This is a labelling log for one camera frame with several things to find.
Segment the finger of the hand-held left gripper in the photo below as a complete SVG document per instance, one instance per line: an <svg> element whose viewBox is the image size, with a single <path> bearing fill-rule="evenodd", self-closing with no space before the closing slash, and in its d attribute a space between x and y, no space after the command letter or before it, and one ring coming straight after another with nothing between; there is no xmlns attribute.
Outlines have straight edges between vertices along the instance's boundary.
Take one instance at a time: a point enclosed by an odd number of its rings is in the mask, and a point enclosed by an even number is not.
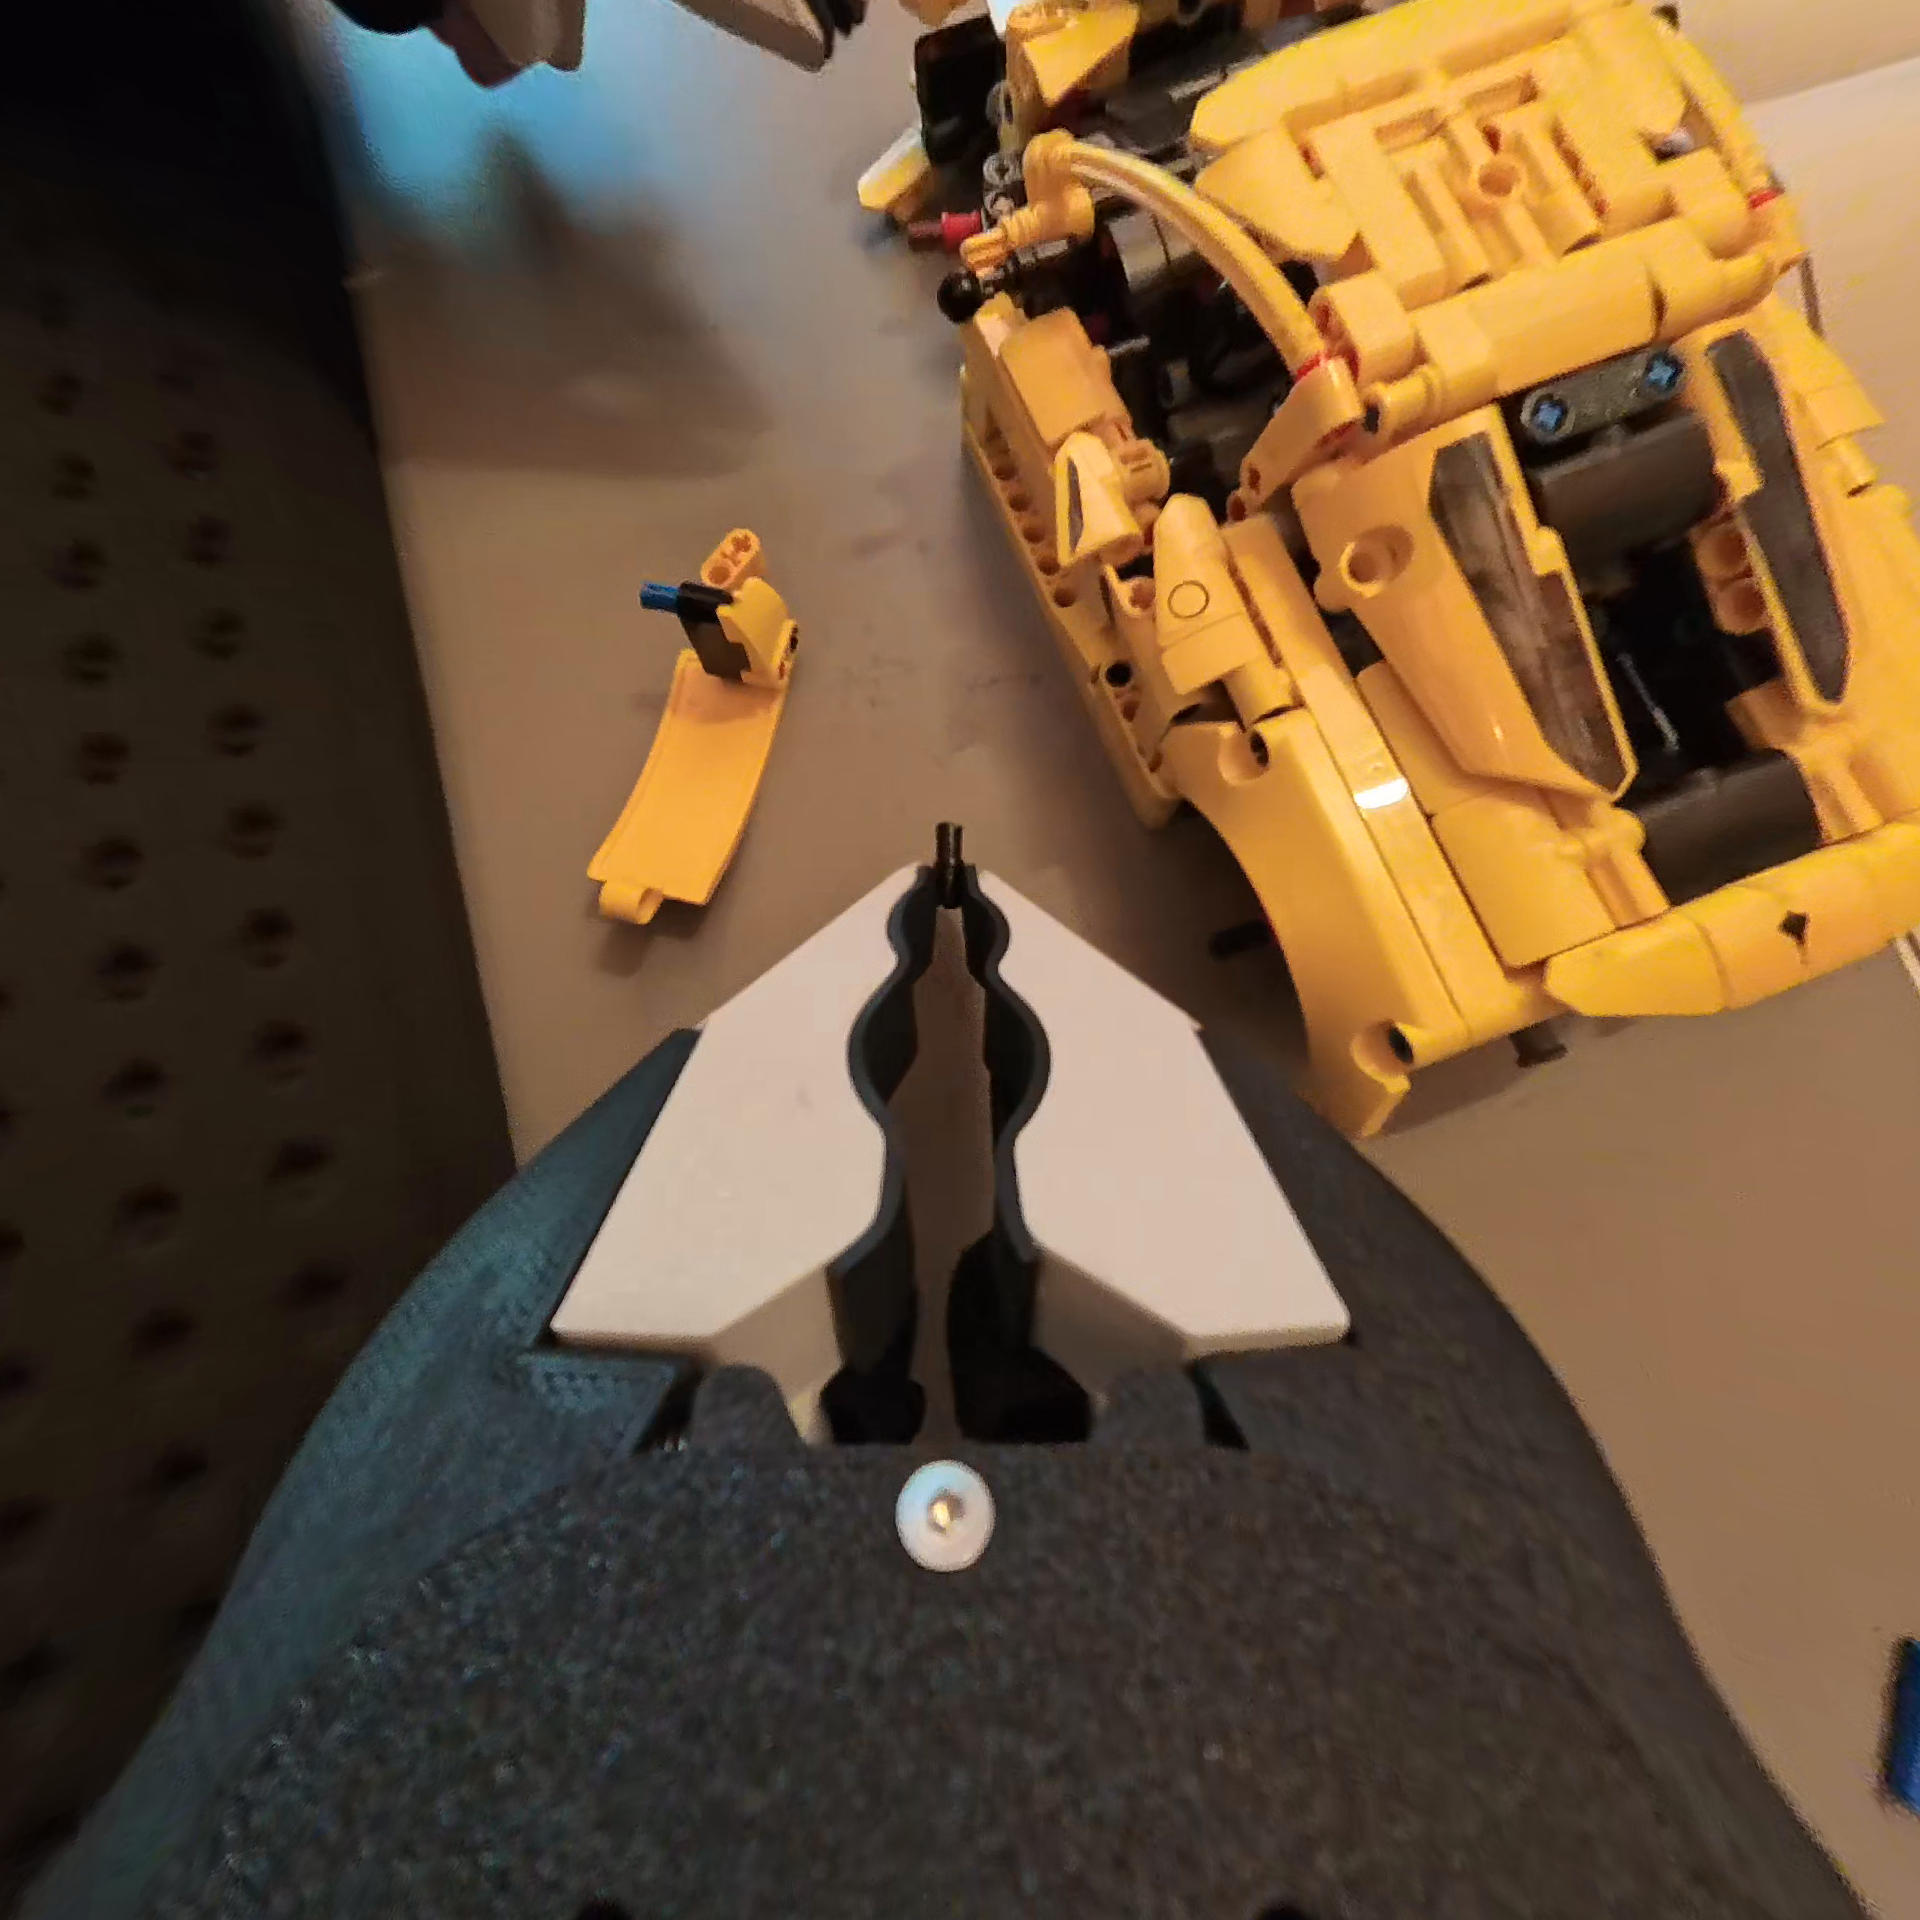
<svg viewBox="0 0 1920 1920"><path fill-rule="evenodd" d="M866 18L866 2L677 2L677 8L806 73Z"/></svg>

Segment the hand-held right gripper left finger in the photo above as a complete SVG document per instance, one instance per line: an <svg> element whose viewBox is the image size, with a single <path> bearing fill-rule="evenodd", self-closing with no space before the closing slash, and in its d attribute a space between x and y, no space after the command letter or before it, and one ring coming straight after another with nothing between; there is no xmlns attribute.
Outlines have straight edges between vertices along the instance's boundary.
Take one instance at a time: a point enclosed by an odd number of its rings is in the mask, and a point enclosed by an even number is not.
<svg viewBox="0 0 1920 1920"><path fill-rule="evenodd" d="M901 868L698 1024L549 1322L559 1349L756 1368L808 1438L918 1431L889 1104L936 909Z"/></svg>

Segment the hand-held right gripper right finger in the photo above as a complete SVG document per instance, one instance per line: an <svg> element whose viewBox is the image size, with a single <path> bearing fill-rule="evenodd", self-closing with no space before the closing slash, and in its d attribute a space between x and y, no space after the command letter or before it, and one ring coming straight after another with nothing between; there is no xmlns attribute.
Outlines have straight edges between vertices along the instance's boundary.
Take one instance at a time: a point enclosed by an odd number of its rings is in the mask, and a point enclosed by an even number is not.
<svg viewBox="0 0 1920 1920"><path fill-rule="evenodd" d="M1012 1120L1033 1343L1092 1401L1145 1368L1320 1349L1351 1312L1199 1024L1000 877L995 983L1043 1041Z"/></svg>

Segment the yellow toy brick panel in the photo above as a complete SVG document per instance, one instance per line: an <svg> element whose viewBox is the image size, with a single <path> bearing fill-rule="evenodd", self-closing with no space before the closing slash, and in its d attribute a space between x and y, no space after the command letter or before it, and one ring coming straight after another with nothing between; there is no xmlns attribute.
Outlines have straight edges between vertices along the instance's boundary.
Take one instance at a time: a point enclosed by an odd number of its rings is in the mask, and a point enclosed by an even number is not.
<svg viewBox="0 0 1920 1920"><path fill-rule="evenodd" d="M605 920L644 926L663 905L713 900L746 835L789 685L723 681L680 649L642 768L587 868Z"/></svg>

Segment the yellow toy brick car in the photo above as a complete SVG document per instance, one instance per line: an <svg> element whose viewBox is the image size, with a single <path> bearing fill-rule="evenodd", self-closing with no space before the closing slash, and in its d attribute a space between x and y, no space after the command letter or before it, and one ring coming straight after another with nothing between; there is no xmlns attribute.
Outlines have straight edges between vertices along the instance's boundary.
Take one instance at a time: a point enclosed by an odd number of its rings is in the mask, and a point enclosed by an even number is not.
<svg viewBox="0 0 1920 1920"><path fill-rule="evenodd" d="M1795 207L1647 4L908 4L859 201L1133 807L1308 1096L1915 936L1915 529Z"/></svg>

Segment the grey desk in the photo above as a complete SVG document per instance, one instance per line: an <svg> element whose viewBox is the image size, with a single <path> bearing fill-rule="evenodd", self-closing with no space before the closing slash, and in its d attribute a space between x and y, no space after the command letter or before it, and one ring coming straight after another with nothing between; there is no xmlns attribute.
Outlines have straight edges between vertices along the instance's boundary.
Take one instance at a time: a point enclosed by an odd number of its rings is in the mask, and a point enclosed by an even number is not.
<svg viewBox="0 0 1920 1920"><path fill-rule="evenodd" d="M972 861L1292 1069L1276 953L1202 824L1140 829L959 445L938 264L858 173L910 118L876 4L805 77L669 4L592 4L579 73L467 88L299 7L514 1158L964 824ZM674 628L637 586L734 527L801 625L704 911L590 898ZM1706 1022L1569 1024L1421 1076L1367 1154L1565 1382L1720 1693L1878 1916L1915 1635L1915 983L1901 954Z"/></svg>

